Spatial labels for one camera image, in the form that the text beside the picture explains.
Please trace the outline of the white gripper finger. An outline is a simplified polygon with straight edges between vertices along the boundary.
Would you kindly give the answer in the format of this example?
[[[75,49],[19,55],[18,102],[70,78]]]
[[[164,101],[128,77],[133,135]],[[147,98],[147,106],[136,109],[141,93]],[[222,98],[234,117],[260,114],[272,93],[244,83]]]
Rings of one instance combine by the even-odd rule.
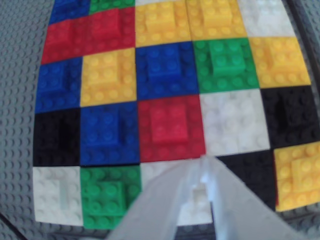
[[[142,192],[108,240],[173,240],[177,227],[205,225],[208,197],[201,160],[142,164]]]
[[[215,157],[200,158],[218,240],[306,240]]]

